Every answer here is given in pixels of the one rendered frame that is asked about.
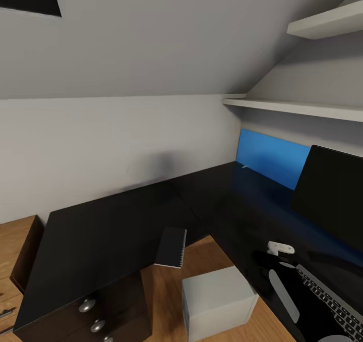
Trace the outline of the mouse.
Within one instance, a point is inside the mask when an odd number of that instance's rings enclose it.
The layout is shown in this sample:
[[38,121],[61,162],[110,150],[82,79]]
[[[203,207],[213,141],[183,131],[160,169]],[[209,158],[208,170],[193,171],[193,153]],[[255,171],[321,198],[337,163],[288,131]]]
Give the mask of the mouse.
[[264,267],[260,267],[260,270],[263,274],[265,274],[267,277],[269,277],[269,271],[267,270],[267,268]]

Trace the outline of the notebook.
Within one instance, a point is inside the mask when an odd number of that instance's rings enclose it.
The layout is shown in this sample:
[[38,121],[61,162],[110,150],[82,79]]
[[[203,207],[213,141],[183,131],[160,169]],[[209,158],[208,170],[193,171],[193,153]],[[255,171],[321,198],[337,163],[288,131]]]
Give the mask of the notebook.
[[181,269],[186,233],[186,229],[166,226],[154,264]]

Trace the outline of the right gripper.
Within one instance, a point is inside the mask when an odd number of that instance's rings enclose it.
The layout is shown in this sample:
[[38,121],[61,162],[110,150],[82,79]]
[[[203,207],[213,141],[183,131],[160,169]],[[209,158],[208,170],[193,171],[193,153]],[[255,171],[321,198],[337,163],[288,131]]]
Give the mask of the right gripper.
[[259,251],[259,250],[251,250],[251,258],[255,260],[255,264],[259,267],[264,267],[268,269],[268,263],[272,259],[278,259],[287,262],[287,258],[281,255],[272,255],[267,252]]

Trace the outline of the keyboard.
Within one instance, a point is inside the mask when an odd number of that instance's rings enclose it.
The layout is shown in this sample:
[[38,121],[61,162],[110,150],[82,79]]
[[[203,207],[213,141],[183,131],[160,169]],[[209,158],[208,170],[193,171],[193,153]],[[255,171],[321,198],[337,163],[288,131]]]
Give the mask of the keyboard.
[[353,340],[363,342],[363,316],[305,269],[301,264],[296,267],[305,285],[323,300],[333,312],[335,320]]

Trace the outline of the monitor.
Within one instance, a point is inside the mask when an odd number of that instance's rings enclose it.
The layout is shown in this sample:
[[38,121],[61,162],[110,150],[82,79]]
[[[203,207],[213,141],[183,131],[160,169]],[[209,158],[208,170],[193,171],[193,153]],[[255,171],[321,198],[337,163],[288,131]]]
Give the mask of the monitor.
[[[363,253],[363,157],[312,145],[289,208]],[[327,255],[311,258],[351,262]]]

